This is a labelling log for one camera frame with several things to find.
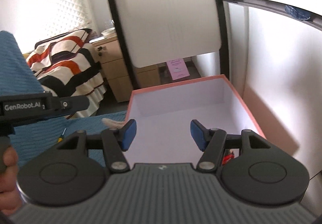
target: screwdriver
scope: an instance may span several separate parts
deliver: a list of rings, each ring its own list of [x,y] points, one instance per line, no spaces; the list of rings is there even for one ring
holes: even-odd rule
[[[57,143],[61,142],[63,139],[64,139],[64,135],[65,135],[65,131],[66,131],[67,128],[64,129],[62,135],[58,138],[58,141]]]

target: blue denim cloth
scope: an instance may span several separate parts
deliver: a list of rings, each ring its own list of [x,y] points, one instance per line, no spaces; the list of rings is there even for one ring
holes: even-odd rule
[[[291,15],[293,18],[297,20],[309,20],[311,17],[311,13],[309,11],[296,8],[290,5],[285,6],[285,11],[287,14]]]
[[[43,92],[41,84],[26,64],[12,34],[0,31],[0,53],[0,96]],[[15,127],[15,134],[10,135],[10,140],[19,156],[18,165],[23,166],[55,145],[65,128],[66,136],[77,130],[86,130],[88,134],[95,134],[107,129],[101,121],[102,118],[123,121],[125,115],[126,112],[122,111],[73,120],[59,117]],[[101,150],[90,150],[89,157],[102,166],[105,165]]]

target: striped blanket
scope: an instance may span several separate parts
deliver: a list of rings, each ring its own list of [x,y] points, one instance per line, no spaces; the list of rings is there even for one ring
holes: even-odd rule
[[[41,41],[26,59],[45,91],[58,97],[88,96],[89,109],[74,117],[94,113],[106,91],[99,57],[93,45],[87,43],[90,33],[91,29],[80,29]]]

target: black robotic device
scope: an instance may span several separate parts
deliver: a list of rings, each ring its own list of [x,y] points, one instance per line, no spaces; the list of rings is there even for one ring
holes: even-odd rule
[[[86,109],[85,99],[2,97],[2,139],[16,125]],[[17,110],[17,103],[34,105]],[[320,223],[299,203],[309,183],[300,162],[248,129],[230,135],[193,120],[190,130],[203,151],[196,168],[138,163],[131,169],[123,152],[136,135],[134,120],[98,135],[74,132],[22,167],[17,184],[26,203],[0,223]],[[9,143],[2,143],[4,151]],[[89,149],[103,150],[105,168],[88,158]],[[240,153],[223,166],[226,149]]]

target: human hand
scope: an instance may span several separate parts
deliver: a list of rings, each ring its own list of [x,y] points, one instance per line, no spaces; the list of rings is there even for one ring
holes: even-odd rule
[[[18,154],[13,147],[7,148],[4,152],[3,162],[7,169],[0,174],[0,210],[5,215],[10,215],[22,206],[22,200],[16,185]]]

